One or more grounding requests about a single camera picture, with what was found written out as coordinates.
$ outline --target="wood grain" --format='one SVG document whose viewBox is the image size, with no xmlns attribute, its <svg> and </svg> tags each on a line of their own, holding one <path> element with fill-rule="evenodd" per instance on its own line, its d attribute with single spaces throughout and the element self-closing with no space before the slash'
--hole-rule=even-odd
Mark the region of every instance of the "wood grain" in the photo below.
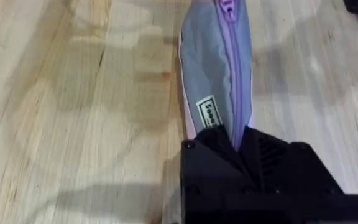
<svg viewBox="0 0 358 224">
<path fill-rule="evenodd" d="M 0 0 L 0 223 L 180 220 L 184 0 Z M 358 22 L 248 0 L 256 127 L 358 193 Z"/>
</svg>

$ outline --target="gray fabric pouch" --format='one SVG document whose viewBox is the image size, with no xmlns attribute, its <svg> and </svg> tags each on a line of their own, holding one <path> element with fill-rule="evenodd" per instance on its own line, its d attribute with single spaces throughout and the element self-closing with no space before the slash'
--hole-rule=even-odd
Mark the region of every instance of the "gray fabric pouch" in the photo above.
<svg viewBox="0 0 358 224">
<path fill-rule="evenodd" d="M 236 150 L 252 125 L 252 56 L 244 0 L 193 0 L 180 35 L 186 131 L 223 125 Z"/>
</svg>

